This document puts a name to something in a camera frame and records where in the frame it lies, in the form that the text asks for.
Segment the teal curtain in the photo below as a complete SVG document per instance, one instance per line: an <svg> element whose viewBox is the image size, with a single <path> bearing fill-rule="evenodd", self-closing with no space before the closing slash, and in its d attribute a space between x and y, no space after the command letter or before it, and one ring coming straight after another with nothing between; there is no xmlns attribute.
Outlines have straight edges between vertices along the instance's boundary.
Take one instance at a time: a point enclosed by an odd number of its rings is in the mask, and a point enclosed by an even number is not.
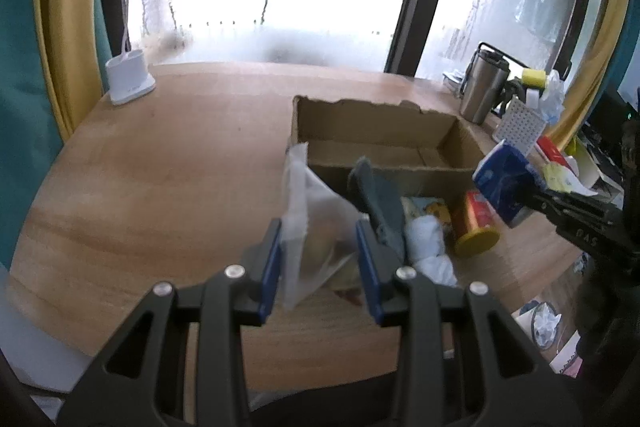
<svg viewBox="0 0 640 427"><path fill-rule="evenodd" d="M61 148L33 0L0 0L0 263L7 269L31 202Z"/></svg>
<svg viewBox="0 0 640 427"><path fill-rule="evenodd" d="M609 66L607 66L607 71L598 88L596 98L591 103L589 114L593 112L605 90L613 94L620 87L638 43L638 36L640 36L640 0L629 0L618 44L611 55Z"/></svg>

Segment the plastic bag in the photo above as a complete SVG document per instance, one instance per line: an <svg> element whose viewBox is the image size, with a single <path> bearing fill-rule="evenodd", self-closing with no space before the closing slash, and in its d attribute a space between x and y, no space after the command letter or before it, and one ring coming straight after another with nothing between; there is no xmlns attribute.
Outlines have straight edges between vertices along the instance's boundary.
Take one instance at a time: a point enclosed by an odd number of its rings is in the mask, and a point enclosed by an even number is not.
<svg viewBox="0 0 640 427"><path fill-rule="evenodd" d="M555 125L560 121L562 111L564 111L564 82L560 80L560 75L556 70L552 70L546 76L545 91L538 102L538 109L542 113L542 118L549 125Z"/></svg>
<svg viewBox="0 0 640 427"><path fill-rule="evenodd" d="M284 254L281 287L282 304L289 310L349 261L355 263L355 227L362 217L306 166L306 151L306 143L290 147L282 184L287 210L280 236ZM351 268L348 271L357 276L357 270Z"/></svg>
<svg viewBox="0 0 640 427"><path fill-rule="evenodd" d="M533 319L533 331L538 346L548 347L552 344L556 339L556 328L561 318L562 314L556 315L547 303L540 305L540 309Z"/></svg>

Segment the gray fabric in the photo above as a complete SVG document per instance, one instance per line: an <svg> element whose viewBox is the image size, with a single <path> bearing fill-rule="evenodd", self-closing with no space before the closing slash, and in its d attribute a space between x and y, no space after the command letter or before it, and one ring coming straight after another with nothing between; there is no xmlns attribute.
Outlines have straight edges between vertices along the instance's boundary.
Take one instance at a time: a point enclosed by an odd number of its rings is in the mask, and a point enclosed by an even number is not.
<svg viewBox="0 0 640 427"><path fill-rule="evenodd" d="M347 178L347 197L359 211L369 214L378 241L392 248L404 263L404 212L396 184L375 174L363 156Z"/></svg>

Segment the cardboard box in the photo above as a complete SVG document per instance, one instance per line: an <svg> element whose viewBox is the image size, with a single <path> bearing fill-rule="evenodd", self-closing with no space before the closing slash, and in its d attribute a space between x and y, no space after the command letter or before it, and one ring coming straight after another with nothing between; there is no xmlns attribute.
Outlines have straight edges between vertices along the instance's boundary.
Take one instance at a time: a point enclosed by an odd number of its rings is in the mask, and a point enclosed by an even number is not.
<svg viewBox="0 0 640 427"><path fill-rule="evenodd" d="M357 159L366 156L376 171L398 184L402 196L455 204L474 187L471 175L484 157L467 125L410 102L295 97L291 141L309 143L309 167L338 194L344 195Z"/></svg>

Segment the wooden table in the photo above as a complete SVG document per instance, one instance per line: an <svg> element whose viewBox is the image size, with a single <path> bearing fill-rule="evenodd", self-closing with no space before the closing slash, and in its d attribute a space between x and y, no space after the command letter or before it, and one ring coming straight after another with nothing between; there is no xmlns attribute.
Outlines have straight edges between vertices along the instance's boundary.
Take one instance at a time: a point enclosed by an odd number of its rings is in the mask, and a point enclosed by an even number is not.
<svg viewBox="0 0 640 427"><path fill-rule="evenodd" d="M314 66L182 64L152 73L155 91L122 107L102 99L66 143L11 267L10 301L91 355L154 282L204 281L282 213L294 95L411 100L453 114L459 105L443 87ZM487 152L494 143L475 129ZM537 215L503 227L492 251L455 263L461 282L487 282L514 310L578 254ZM319 291L288 314L276 308L243 339L248 385L292 389L392 370L398 331Z"/></svg>

